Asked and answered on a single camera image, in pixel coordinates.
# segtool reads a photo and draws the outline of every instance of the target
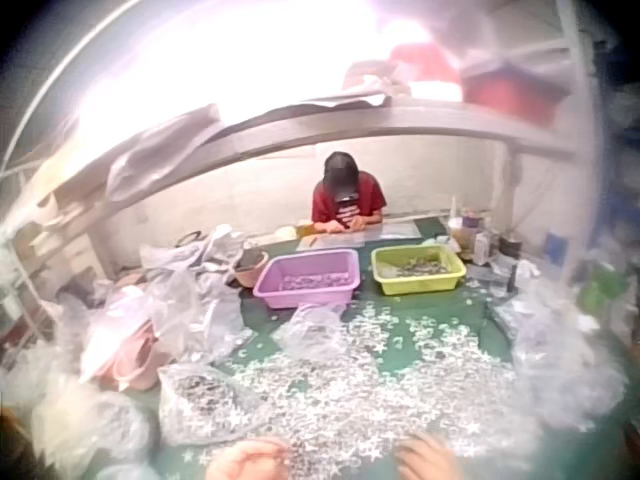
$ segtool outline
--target green work table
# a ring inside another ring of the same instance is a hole
[[[416,220],[423,238],[432,238],[444,233],[441,223],[434,218]],[[487,353],[502,360],[509,361],[510,345],[507,337],[500,328],[491,320],[487,308],[487,295],[481,288],[471,289],[460,286],[451,292],[413,294],[399,297],[384,296],[373,279],[369,270],[371,264],[371,251],[374,248],[388,245],[416,244],[421,239],[378,241],[367,243],[358,250],[360,258],[360,270],[362,282],[354,300],[359,306],[349,307],[343,315],[343,320],[349,321],[364,306],[364,302],[373,301],[375,308],[379,310],[384,306],[391,307],[393,315],[400,318],[428,315],[440,323],[448,323],[453,317],[460,320],[461,324],[469,326],[479,340],[480,347]],[[266,247],[271,257],[291,254],[295,251],[297,241],[282,242]],[[242,313],[245,324],[256,332],[255,338],[244,346],[246,356],[233,361],[246,363],[251,360],[264,358],[276,352],[278,347],[273,343],[270,335],[286,320],[291,318],[294,310],[270,310],[265,303],[254,298],[248,291],[243,291]],[[410,365],[419,359],[418,353],[413,348],[412,334],[408,325],[400,322],[394,331],[395,336],[404,337],[404,347],[388,349],[383,355],[384,363],[381,370],[393,371]],[[531,480],[586,480],[586,479],[620,479],[624,478],[625,464],[622,460],[624,452],[623,424],[629,416],[638,411],[640,407],[640,378],[637,367],[625,353],[622,344],[612,335],[604,333],[607,341],[611,343],[612,351],[620,355],[625,370],[629,377],[627,394],[609,415],[596,421],[596,428],[589,433],[576,431],[548,430],[540,443],[539,451],[532,460],[532,469],[527,474]],[[132,392],[132,398],[157,411],[160,388],[157,386],[149,392]],[[187,450],[194,451],[194,459],[189,463],[183,460],[183,453]],[[161,478],[173,480],[200,480],[204,479],[205,466],[200,465],[198,457],[207,448],[200,447],[169,447],[161,445],[155,451],[151,464],[160,474]],[[500,459],[488,459],[499,465]],[[92,461],[85,478],[93,478],[96,472],[108,464],[108,459],[97,455]],[[391,480],[398,478],[395,462],[390,455],[377,460],[374,463],[363,461],[363,466],[357,473],[345,473],[344,479],[369,479]]]

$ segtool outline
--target red t-shirt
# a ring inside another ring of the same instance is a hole
[[[373,175],[360,172],[358,182],[358,200],[352,204],[341,205],[337,205],[333,197],[327,193],[324,183],[318,182],[313,190],[311,219],[322,223],[338,220],[348,228],[356,215],[368,217],[376,210],[387,206],[380,184]]]

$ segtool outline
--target pink plastic basket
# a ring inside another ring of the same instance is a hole
[[[348,273],[348,284],[335,287],[281,290],[287,276],[311,276]],[[330,250],[299,253],[274,258],[264,269],[253,289],[256,297],[264,299],[270,308],[296,308],[301,303],[341,303],[351,301],[353,291],[360,284],[360,263],[355,250]]]

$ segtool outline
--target black cap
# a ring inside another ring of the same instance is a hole
[[[324,185],[336,200],[357,195],[360,172],[354,158],[333,152],[324,162]]]

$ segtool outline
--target hand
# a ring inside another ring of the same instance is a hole
[[[398,473],[404,480],[462,480],[451,450],[432,437],[417,434],[399,445]]]
[[[327,233],[342,233],[347,229],[337,220],[331,220],[330,222],[325,224],[325,230]]]
[[[351,225],[349,225],[349,229],[352,232],[360,232],[364,230],[364,227],[366,226],[367,222],[364,221],[364,217],[356,215],[355,217],[353,217],[353,219],[351,219]]]
[[[206,480],[287,480],[287,455],[287,445],[277,438],[238,442],[211,461]]]

